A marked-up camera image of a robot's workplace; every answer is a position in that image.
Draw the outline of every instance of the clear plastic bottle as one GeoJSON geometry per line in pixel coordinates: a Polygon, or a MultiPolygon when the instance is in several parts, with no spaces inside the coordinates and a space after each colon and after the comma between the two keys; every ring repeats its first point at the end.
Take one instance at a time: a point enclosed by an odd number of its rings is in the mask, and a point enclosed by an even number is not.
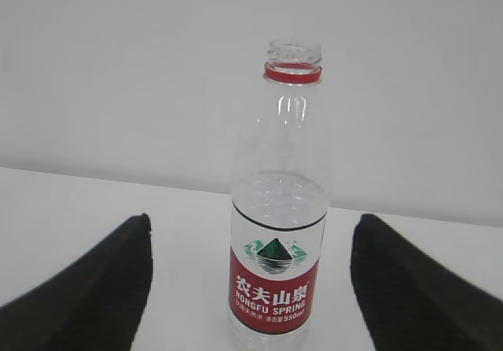
{"type": "Polygon", "coordinates": [[[238,349],[298,349],[329,207],[321,47],[270,43],[263,95],[248,104],[235,162],[229,321],[238,349]]]}

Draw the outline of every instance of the bottle label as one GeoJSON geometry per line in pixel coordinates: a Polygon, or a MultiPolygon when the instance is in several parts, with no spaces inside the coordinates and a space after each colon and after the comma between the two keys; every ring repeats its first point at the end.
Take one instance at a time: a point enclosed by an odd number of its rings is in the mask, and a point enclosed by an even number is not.
{"type": "Polygon", "coordinates": [[[274,229],[233,209],[229,306],[263,334],[284,334],[309,318],[325,217],[311,225],[274,229]]]}

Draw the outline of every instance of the bottle neck ring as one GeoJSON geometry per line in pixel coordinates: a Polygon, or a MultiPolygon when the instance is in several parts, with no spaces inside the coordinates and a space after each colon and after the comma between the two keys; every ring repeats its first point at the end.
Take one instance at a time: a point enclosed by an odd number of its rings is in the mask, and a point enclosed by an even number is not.
{"type": "Polygon", "coordinates": [[[321,80],[321,67],[301,62],[268,62],[264,75],[276,82],[287,84],[313,84],[321,80]]]}

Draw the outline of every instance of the green logo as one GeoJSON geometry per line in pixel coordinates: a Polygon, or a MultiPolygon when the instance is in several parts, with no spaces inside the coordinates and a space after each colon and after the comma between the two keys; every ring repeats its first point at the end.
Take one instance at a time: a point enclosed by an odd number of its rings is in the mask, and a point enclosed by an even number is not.
{"type": "Polygon", "coordinates": [[[244,246],[246,255],[269,274],[281,274],[292,265],[299,265],[306,259],[307,253],[296,241],[281,243],[276,238],[264,246],[257,239],[244,246]]]}

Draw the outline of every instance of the white table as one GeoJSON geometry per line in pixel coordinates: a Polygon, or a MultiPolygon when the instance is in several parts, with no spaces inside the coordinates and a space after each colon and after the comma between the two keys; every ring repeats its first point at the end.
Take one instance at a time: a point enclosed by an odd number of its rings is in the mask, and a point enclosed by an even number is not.
{"type": "MultiPolygon", "coordinates": [[[[152,220],[154,278],[134,350],[231,350],[230,198],[222,194],[0,168],[0,305],[142,212],[152,220]]],[[[373,350],[349,275],[361,214],[329,211],[308,350],[373,350]]],[[[380,216],[446,267],[503,298],[503,229],[380,216]]]]}

